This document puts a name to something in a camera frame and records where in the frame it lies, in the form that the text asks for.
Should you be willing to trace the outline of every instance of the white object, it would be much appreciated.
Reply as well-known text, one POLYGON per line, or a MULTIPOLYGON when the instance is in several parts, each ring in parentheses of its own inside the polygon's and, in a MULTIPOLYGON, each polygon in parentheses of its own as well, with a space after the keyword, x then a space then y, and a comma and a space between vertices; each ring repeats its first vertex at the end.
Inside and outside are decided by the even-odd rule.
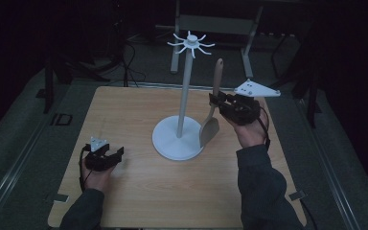
POLYGON ((235 93, 245 97, 279 97, 281 95, 279 90, 273 90, 261 84, 257 84, 252 80, 247 80, 235 89, 235 93))
POLYGON ((106 140, 91 137, 91 151, 99 150, 101 147, 107 144, 106 140))
POLYGON ((199 146, 199 129, 196 120, 185 117, 183 135, 178 138, 176 133, 178 116, 163 119, 154 128, 152 141, 157 151, 164 157, 183 161, 197 156, 203 148, 199 146))

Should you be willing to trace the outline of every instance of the person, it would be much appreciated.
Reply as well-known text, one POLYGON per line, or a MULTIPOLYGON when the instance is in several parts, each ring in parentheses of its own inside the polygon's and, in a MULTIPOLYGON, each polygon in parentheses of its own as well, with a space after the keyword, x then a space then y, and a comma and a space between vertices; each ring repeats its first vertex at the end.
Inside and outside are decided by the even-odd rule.
MULTIPOLYGON (((260 119, 268 128, 268 117, 262 104, 260 119)), ((287 183, 272 165, 265 145, 266 132, 255 121, 232 125, 242 149, 238 157, 238 186, 241 192, 241 222, 244 229, 294 230, 303 229, 291 204, 285 199, 287 183)), ((89 171, 82 162, 84 177, 89 171)), ((85 191, 62 219, 60 229, 95 229, 99 227, 104 190, 113 168, 105 172, 92 172, 85 181, 85 191)))

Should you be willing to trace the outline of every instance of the wooden table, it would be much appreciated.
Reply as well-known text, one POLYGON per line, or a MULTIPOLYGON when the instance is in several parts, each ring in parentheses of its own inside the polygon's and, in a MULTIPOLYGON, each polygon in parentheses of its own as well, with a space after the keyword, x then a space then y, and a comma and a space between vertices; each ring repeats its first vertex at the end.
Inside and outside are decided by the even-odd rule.
MULTIPOLYGON (((200 123, 206 118, 210 109, 208 93, 189 92, 186 116, 200 123)), ((197 157, 172 161, 161 156, 152 144, 154 127, 178 114, 180 97, 178 89, 99 87, 58 190, 69 195, 69 200, 54 203, 49 225, 59 226, 80 196, 79 155, 94 136, 106 139, 111 149, 125 147, 123 161, 112 173, 105 194, 102 227, 242 228, 235 153, 241 146, 218 110, 215 117, 219 133, 197 157)), ((269 135, 269 155, 273 167, 287 180, 289 200, 295 188, 272 123, 269 135)), ((305 225, 300 202, 291 204, 305 225)))

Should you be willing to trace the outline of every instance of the dark background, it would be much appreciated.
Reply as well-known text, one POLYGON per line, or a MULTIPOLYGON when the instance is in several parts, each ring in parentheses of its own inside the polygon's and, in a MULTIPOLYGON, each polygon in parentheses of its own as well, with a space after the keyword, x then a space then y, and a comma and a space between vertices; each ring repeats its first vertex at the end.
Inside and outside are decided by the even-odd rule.
MULTIPOLYGON (((149 39, 154 36, 154 24, 173 25, 173 1, 128 1, 122 12, 112 10, 114 3, 0 1, 0 119, 26 82, 43 68, 49 48, 61 48, 87 62, 108 56, 109 46, 117 49, 120 45, 107 41, 117 35, 113 24, 122 13, 127 26, 124 33, 134 27, 149 39)), ((279 20, 281 10, 284 8, 266 8, 259 30, 298 34, 290 30, 292 23, 285 23, 292 21, 290 17, 279 20)), ((221 13, 204 7, 202 12, 221 13)), ((320 86, 368 174, 368 1, 327 5, 313 18, 309 34, 300 37, 306 52, 297 55, 293 65, 304 68, 305 61, 313 57, 321 63, 320 86)))

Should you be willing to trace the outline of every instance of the white pole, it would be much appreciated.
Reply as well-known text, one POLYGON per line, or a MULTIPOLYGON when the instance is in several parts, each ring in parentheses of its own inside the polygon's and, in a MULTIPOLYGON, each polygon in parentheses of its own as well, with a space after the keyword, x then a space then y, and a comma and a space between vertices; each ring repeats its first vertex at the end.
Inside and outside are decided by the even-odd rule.
POLYGON ((181 138, 183 134, 184 116, 185 116, 185 109, 187 107, 188 89, 190 85, 192 69, 193 69, 193 54, 191 49, 187 49, 185 55, 184 79, 183 79, 183 88, 181 92, 180 113, 178 116, 177 138, 181 138))

